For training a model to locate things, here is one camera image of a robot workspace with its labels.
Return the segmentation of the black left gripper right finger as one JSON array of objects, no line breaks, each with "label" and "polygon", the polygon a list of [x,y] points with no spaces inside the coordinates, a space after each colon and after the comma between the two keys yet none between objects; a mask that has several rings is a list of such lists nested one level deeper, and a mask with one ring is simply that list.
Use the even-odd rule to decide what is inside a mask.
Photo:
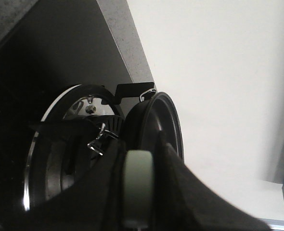
[{"label": "black left gripper right finger", "polygon": [[155,146],[156,231],[268,231],[204,185],[160,132]]}]

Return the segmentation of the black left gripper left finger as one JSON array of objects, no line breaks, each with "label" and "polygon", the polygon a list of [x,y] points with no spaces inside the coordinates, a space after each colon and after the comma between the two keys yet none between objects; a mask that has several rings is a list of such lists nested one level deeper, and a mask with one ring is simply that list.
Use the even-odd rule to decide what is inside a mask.
[{"label": "black left gripper left finger", "polygon": [[80,180],[59,195],[4,224],[7,231],[120,231],[125,144],[111,141]]}]

